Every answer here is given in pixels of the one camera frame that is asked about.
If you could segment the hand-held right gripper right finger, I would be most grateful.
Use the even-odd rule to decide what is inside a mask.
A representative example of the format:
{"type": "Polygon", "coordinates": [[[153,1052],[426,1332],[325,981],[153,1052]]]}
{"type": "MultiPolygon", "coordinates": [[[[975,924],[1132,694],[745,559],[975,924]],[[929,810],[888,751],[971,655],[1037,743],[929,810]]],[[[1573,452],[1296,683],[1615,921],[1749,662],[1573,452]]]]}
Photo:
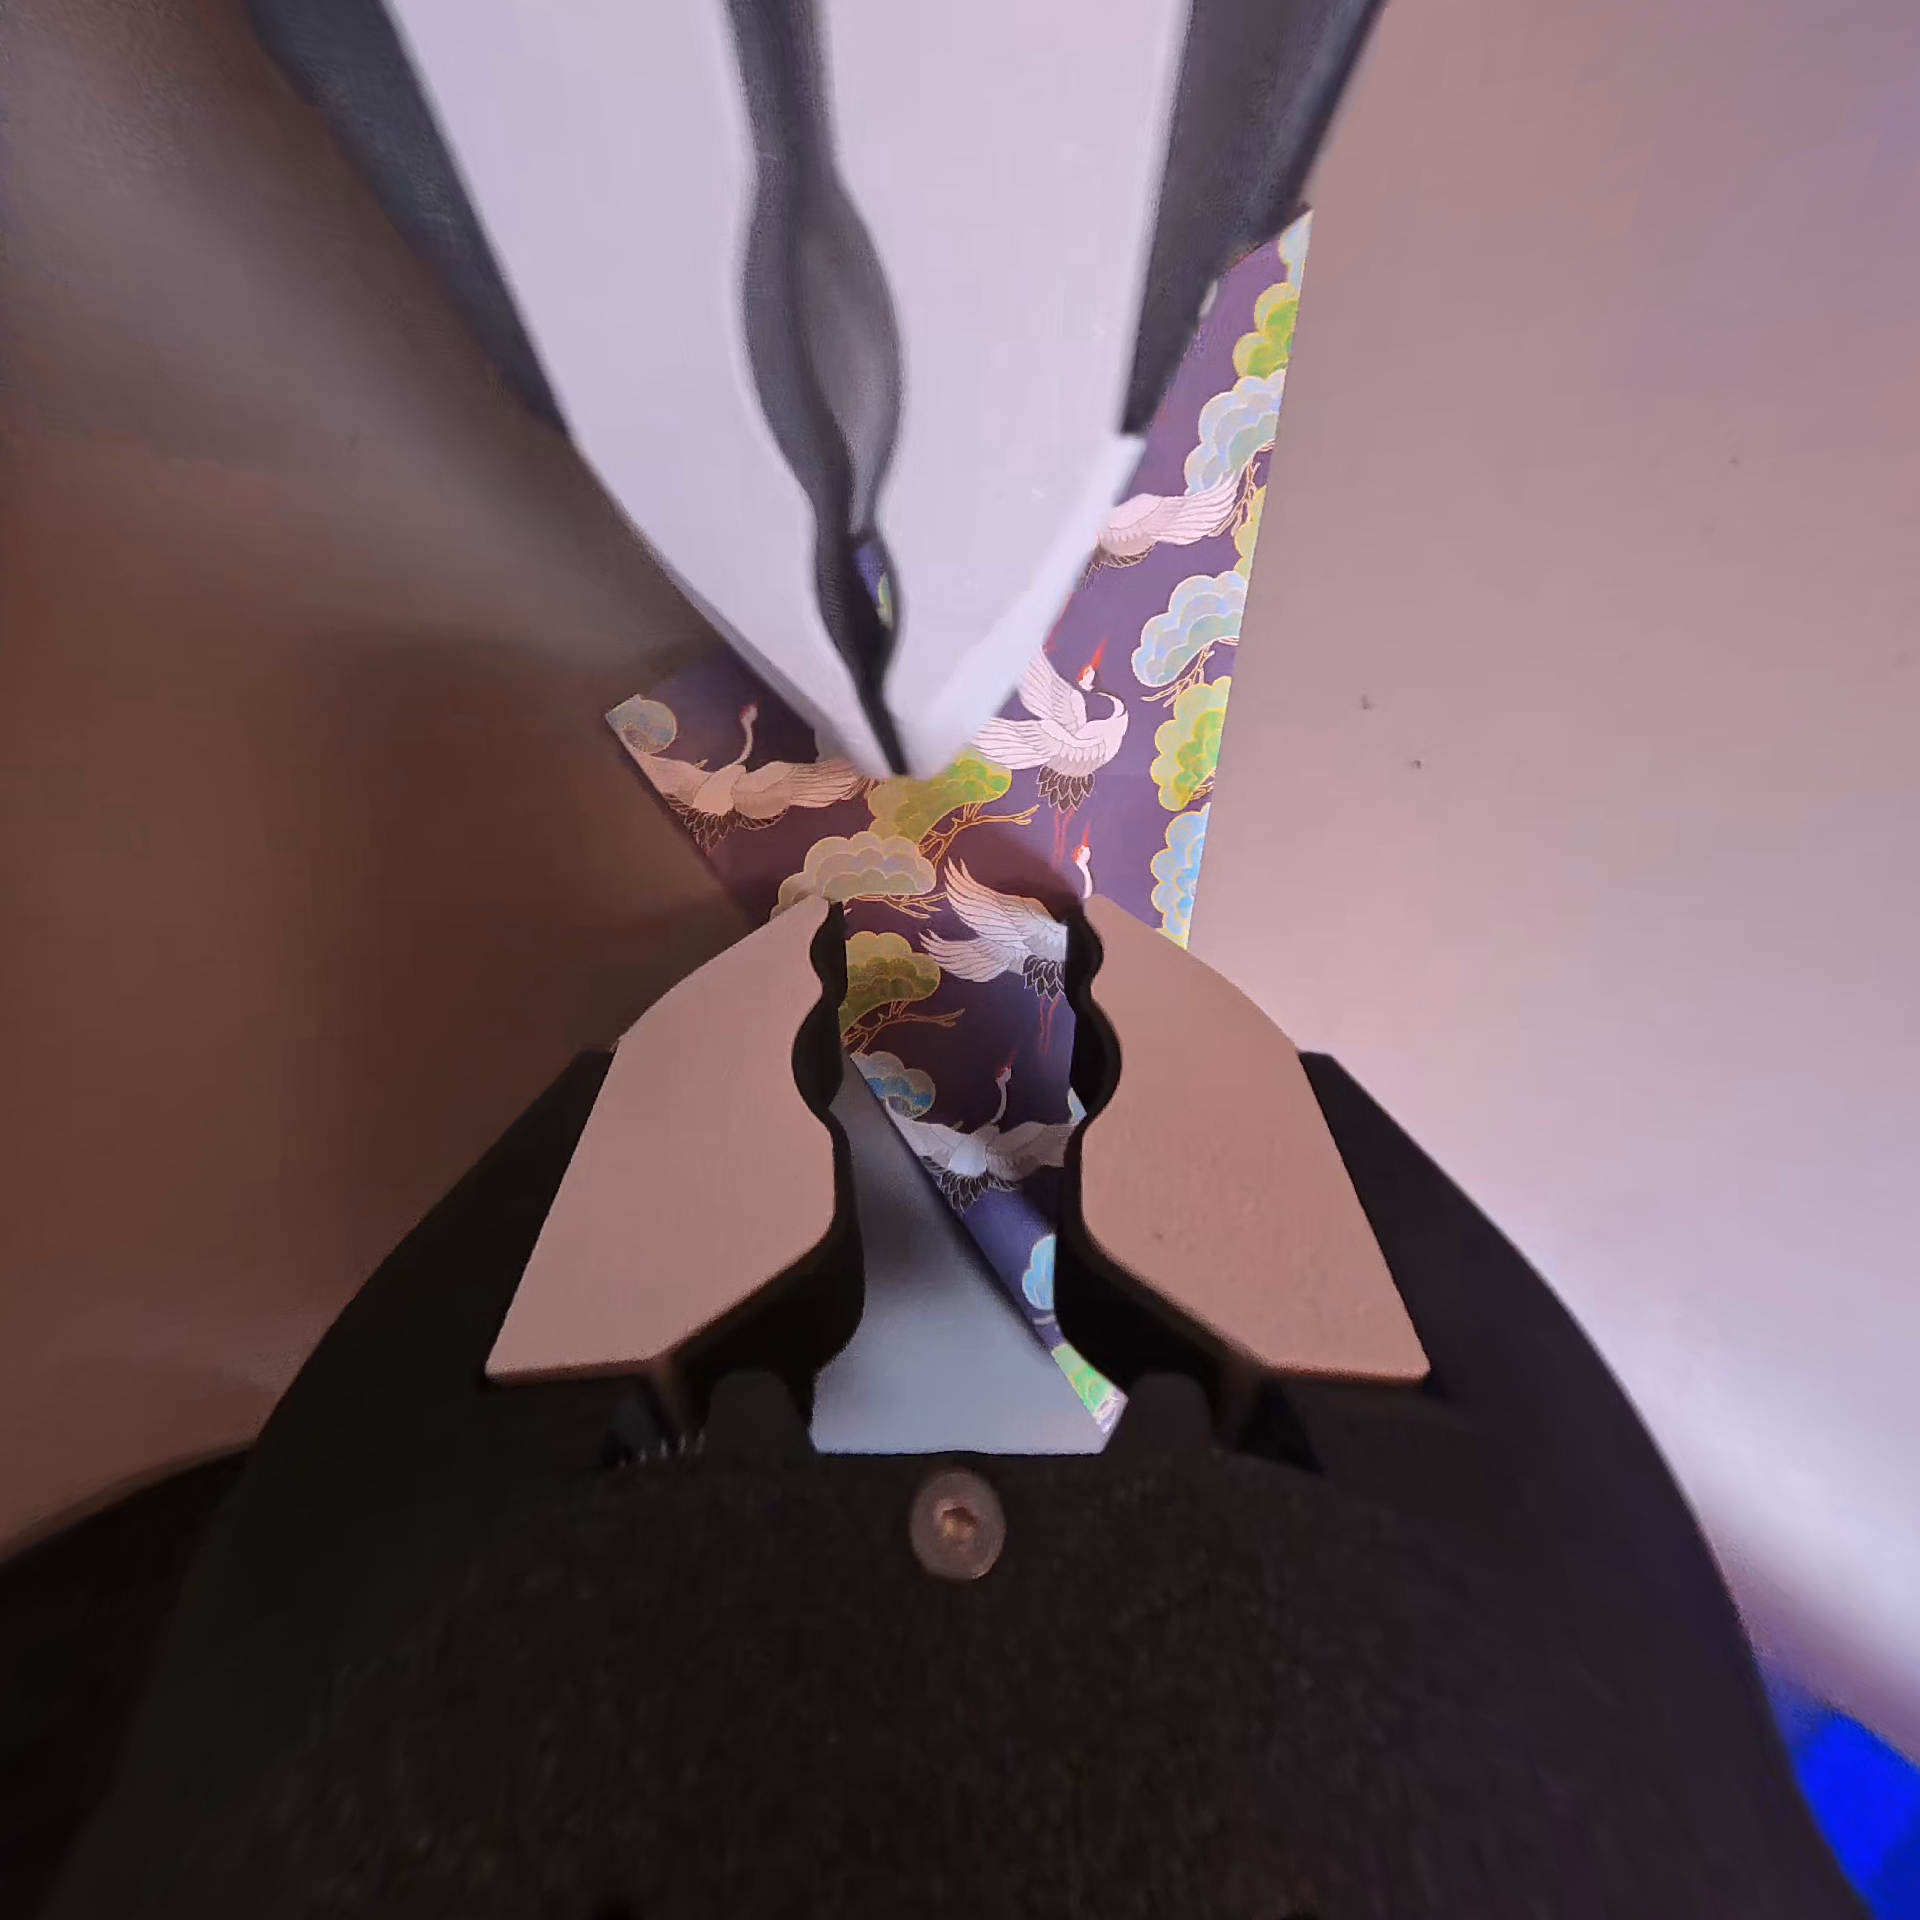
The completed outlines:
{"type": "Polygon", "coordinates": [[[1210,1410],[1289,1380],[1419,1388],[1428,1356],[1299,1048],[1113,900],[1069,919],[1082,1104],[1053,1313],[1123,1393],[1188,1377],[1210,1410]]]}

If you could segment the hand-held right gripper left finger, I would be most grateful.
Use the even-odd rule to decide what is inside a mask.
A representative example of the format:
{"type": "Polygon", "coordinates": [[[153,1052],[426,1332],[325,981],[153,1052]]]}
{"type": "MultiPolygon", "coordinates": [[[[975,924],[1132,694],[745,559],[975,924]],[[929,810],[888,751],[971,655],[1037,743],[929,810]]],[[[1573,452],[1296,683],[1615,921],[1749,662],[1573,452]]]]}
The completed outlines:
{"type": "Polygon", "coordinates": [[[618,1036],[487,1382],[641,1380],[664,1419],[703,1419],[764,1373],[812,1414],[866,1296],[832,1115],[846,945],[839,906],[804,900],[618,1036]]]}

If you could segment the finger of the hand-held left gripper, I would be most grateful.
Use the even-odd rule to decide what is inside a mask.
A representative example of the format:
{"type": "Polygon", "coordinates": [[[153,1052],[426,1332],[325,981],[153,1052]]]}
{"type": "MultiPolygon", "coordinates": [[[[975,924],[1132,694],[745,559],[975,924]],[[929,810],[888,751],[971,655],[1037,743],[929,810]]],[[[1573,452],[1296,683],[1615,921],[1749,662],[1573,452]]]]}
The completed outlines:
{"type": "Polygon", "coordinates": [[[675,589],[904,771],[876,492],[900,335],[810,4],[396,4],[568,437],[675,589]]]}
{"type": "Polygon", "coordinates": [[[823,4],[832,141],[900,331],[884,706],[933,774],[1093,550],[1125,429],[1185,4],[823,4]]]}

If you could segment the purple crane patterned paper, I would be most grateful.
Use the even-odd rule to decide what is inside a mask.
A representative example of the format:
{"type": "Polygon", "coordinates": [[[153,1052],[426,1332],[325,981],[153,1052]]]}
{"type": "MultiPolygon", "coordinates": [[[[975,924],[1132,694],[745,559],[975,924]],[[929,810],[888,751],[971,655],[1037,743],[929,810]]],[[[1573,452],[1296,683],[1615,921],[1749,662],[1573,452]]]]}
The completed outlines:
{"type": "Polygon", "coordinates": [[[1226,270],[1041,655],[947,769],[851,774],[731,655],[604,711],[752,921],[843,908],[851,1066],[1101,1438],[1123,1393],[1053,1313],[1067,917],[1105,898],[1188,945],[1309,235],[1226,270]]]}

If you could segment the blue plastic bin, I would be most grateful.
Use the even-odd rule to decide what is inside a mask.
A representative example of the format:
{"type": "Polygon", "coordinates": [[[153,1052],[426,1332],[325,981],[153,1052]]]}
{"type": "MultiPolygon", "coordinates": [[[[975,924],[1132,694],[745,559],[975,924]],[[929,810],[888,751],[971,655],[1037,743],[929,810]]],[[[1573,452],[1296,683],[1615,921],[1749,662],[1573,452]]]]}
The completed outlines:
{"type": "Polygon", "coordinates": [[[1916,1764],[1856,1719],[1765,1666],[1802,1797],[1875,1917],[1916,1915],[1916,1764]]]}

